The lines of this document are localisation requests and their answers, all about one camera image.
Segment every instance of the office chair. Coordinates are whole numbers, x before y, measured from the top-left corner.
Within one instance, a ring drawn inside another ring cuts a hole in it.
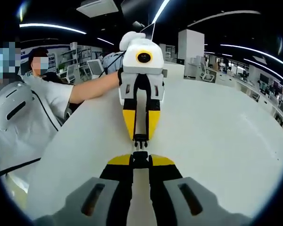
[[[201,66],[201,70],[202,70],[201,75],[200,75],[201,79],[203,81],[212,82],[214,80],[215,76],[213,74],[209,73],[210,70],[208,70],[208,69],[205,70],[203,63],[201,63],[200,66]]]

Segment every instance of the light strip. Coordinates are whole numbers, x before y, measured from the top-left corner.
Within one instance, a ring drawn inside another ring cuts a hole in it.
[[[38,40],[58,40],[55,38],[47,38],[47,39],[31,39],[31,40],[26,40],[26,41],[21,41],[20,43],[28,42],[28,41],[38,41]]]
[[[205,21],[205,20],[209,20],[209,19],[212,19],[212,18],[215,18],[215,17],[219,17],[219,16],[225,16],[225,15],[230,15],[230,14],[239,14],[239,13],[250,13],[250,14],[261,14],[259,13],[258,11],[253,11],[253,10],[237,10],[237,11],[230,11],[230,12],[225,12],[225,13],[219,13],[219,14],[216,14],[216,15],[212,15],[212,16],[208,16],[206,18],[203,18],[199,21],[196,21],[190,25],[188,25],[188,27],[194,25],[194,24],[198,24],[202,21]]]
[[[272,72],[272,73],[278,75],[281,79],[283,79],[283,77],[282,77],[281,75],[279,75],[277,72],[274,72],[273,70],[271,70],[271,69],[269,69],[269,68],[267,68],[267,67],[265,67],[265,66],[263,66],[263,65],[260,65],[260,64],[258,64],[258,63],[256,63],[256,62],[251,61],[251,60],[248,60],[248,59],[244,59],[244,60],[249,61],[249,62],[251,62],[251,63],[253,63],[253,64],[256,64],[256,65],[259,65],[259,66],[261,66],[261,67],[263,67],[263,68],[269,70],[270,72]]]
[[[63,27],[63,26],[59,26],[59,25],[53,25],[53,24],[20,24],[20,27],[53,27],[53,28],[59,28],[59,29],[64,29],[64,30],[69,30],[69,31],[73,31],[73,32],[78,32],[81,34],[86,34],[85,32],[76,30],[76,29],[72,29],[69,27]]]
[[[108,41],[106,41],[106,40],[103,40],[103,39],[100,39],[100,38],[98,38],[98,40],[104,41],[104,42],[109,43],[110,45],[113,45],[113,46],[114,46],[114,44],[113,44],[113,43],[108,42]]]
[[[20,22],[22,22],[23,21],[23,9],[22,9],[22,7],[20,8],[19,16],[20,16]]]
[[[164,2],[161,4],[158,12],[156,13],[153,21],[152,21],[152,24],[155,23],[157,21],[157,19],[159,18],[160,14],[162,13],[162,11],[165,9],[166,5],[169,3],[170,0],[164,0]]]
[[[236,48],[243,48],[243,49],[247,49],[247,50],[250,50],[250,51],[254,51],[254,52],[263,54],[263,55],[265,55],[265,56],[267,56],[267,57],[270,57],[270,58],[272,58],[272,59],[278,61],[279,63],[283,64],[283,61],[279,60],[278,58],[276,58],[276,57],[274,57],[274,56],[272,56],[272,55],[269,55],[269,54],[267,54],[267,53],[265,53],[265,52],[261,52],[261,51],[259,51],[259,50],[255,50],[255,49],[247,48],[247,47],[243,47],[243,46],[225,45],[225,44],[220,44],[220,45],[221,45],[221,46],[236,47]]]
[[[279,50],[278,50],[278,55],[280,55],[281,51],[282,51],[282,47],[283,47],[283,40],[281,38],[281,41],[280,41],[280,46],[279,46]]]

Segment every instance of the desk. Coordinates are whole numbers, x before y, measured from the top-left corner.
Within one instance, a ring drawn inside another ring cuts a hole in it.
[[[259,90],[259,87],[258,86],[252,86],[246,82],[243,82],[239,79],[236,79],[236,78],[233,78],[235,81],[236,81],[236,85],[235,87],[238,89],[238,90],[241,90],[241,86],[242,87],[246,87],[247,88],[247,91],[246,91],[246,94],[248,96],[251,95],[251,92],[254,92],[254,93],[257,93],[260,97],[259,97],[259,101],[260,102],[266,102],[266,104],[268,105],[267,108],[265,109],[268,109],[267,111],[269,111],[269,113],[272,115],[272,117],[274,118],[275,117],[275,114],[278,113],[282,118],[283,118],[283,112],[278,108],[277,105],[275,105],[273,102],[271,102],[266,95],[262,94]]]
[[[148,153],[172,159],[183,177],[213,192],[231,213],[253,217],[283,175],[283,130],[233,88],[165,79],[161,117]],[[85,101],[36,167],[27,196],[32,219],[53,214],[115,156],[132,153],[118,90]]]
[[[163,69],[167,70],[167,78],[183,79],[184,65],[165,61]]]

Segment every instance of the yellow camera ring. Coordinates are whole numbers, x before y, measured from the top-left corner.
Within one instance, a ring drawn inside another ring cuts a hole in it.
[[[141,57],[143,57],[142,54],[145,54],[146,57],[150,57],[150,59],[147,60],[146,62],[142,62],[141,59],[140,59]],[[137,62],[140,62],[140,63],[142,63],[142,64],[150,63],[150,62],[152,61],[152,58],[153,58],[152,53],[150,53],[150,52],[148,52],[148,51],[146,51],[146,50],[141,50],[141,51],[139,51],[139,52],[136,54],[136,61],[137,61]]]

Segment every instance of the white robotic device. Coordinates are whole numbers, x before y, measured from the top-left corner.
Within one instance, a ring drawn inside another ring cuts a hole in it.
[[[23,117],[32,99],[30,87],[21,81],[0,84],[0,130],[6,131],[10,124]]]
[[[130,138],[137,142],[145,142],[152,138],[159,120],[160,103],[164,97],[162,69],[164,65],[161,48],[145,38],[143,33],[128,32],[122,38],[120,50],[126,51],[123,69],[118,72],[120,80],[120,102],[124,106],[123,115]],[[138,89],[146,90],[146,129],[147,134],[135,134],[136,93]]]

